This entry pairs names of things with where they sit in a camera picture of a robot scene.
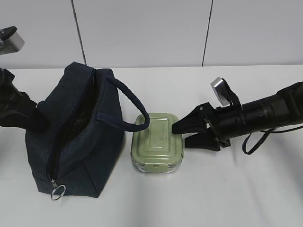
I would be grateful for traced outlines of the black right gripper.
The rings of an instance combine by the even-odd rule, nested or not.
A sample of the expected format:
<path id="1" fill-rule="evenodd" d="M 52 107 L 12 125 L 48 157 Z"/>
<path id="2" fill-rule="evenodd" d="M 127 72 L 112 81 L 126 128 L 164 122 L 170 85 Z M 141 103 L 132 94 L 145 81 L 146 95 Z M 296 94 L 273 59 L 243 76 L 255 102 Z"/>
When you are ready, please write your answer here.
<path id="1" fill-rule="evenodd" d="M 220 147 L 230 147 L 232 130 L 240 132 L 243 111 L 213 108 L 209 102 L 196 107 L 187 116 L 172 124 L 173 134 L 194 133 L 185 138 L 185 148 L 220 151 Z"/>

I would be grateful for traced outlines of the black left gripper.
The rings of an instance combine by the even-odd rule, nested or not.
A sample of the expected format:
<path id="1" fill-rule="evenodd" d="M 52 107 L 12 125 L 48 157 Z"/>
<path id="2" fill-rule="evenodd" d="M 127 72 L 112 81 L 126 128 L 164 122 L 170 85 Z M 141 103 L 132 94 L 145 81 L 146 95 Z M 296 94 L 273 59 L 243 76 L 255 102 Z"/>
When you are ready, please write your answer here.
<path id="1" fill-rule="evenodd" d="M 27 93 L 16 89 L 14 78 L 7 69 L 0 69 L 0 125 L 44 132 L 49 120 L 39 112 L 37 103 Z"/>

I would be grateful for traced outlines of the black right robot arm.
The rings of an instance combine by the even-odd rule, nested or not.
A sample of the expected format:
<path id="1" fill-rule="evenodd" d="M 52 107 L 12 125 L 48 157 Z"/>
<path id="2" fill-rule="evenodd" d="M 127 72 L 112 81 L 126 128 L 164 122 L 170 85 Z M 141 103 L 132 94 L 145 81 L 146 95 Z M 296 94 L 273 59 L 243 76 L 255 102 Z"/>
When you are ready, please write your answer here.
<path id="1" fill-rule="evenodd" d="M 198 105 L 172 125 L 173 134 L 191 133 L 185 138 L 186 148 L 220 151 L 231 146 L 232 138 L 243 135 L 250 137 L 254 132 L 262 132 L 263 136 L 250 150 L 246 149 L 247 140 L 242 144 L 243 152 L 251 155 L 270 134 L 279 133 L 277 128 L 292 125 L 294 130 L 298 130 L 303 127 L 302 82 L 246 104 L 240 103 L 223 78 L 214 80 L 211 87 L 221 107 L 213 108 L 210 103 Z"/>

